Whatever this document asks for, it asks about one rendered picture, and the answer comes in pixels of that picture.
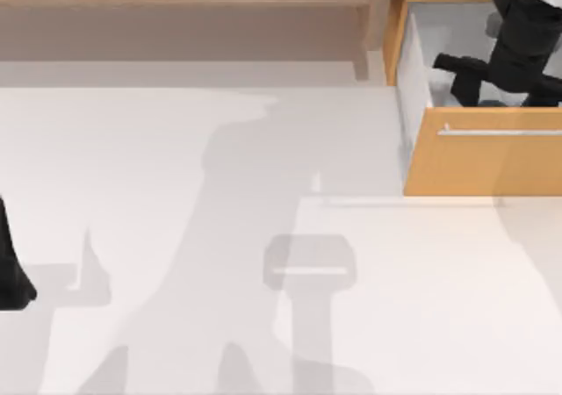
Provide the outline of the grey pierced drawer inside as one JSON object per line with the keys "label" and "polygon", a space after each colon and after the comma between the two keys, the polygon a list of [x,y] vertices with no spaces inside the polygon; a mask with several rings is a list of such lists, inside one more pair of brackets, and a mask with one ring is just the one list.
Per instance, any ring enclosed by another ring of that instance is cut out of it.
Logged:
{"label": "grey pierced drawer inside", "polygon": [[[410,164],[423,113],[428,108],[464,108],[450,93],[454,75],[433,68],[440,53],[485,59],[494,46],[488,27],[493,24],[491,4],[411,4],[397,66],[397,92],[403,145]],[[480,93],[484,106],[517,107],[521,94],[509,94],[490,83]]]}

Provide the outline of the pale wooden drawer front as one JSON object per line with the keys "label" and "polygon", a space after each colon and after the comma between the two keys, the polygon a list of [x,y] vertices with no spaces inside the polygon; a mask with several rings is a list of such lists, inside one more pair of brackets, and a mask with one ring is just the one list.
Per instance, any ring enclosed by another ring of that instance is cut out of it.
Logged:
{"label": "pale wooden drawer front", "polygon": [[407,172],[409,197],[562,197],[562,137],[438,136],[457,129],[562,129],[562,108],[428,108]]}

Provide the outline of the wooden open shelf unit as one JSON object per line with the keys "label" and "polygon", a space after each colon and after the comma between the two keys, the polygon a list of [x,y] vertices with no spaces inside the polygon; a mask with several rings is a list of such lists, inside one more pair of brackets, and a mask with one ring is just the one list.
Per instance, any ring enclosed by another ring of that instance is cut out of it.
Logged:
{"label": "wooden open shelf unit", "polygon": [[388,0],[0,0],[0,60],[347,62],[366,79]]}

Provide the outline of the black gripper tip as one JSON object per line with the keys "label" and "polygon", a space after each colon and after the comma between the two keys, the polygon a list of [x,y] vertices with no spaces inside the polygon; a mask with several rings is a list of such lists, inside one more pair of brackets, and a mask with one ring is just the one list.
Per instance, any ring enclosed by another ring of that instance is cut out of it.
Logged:
{"label": "black gripper tip", "polygon": [[0,197],[0,312],[22,311],[37,296],[13,247],[4,200]]}

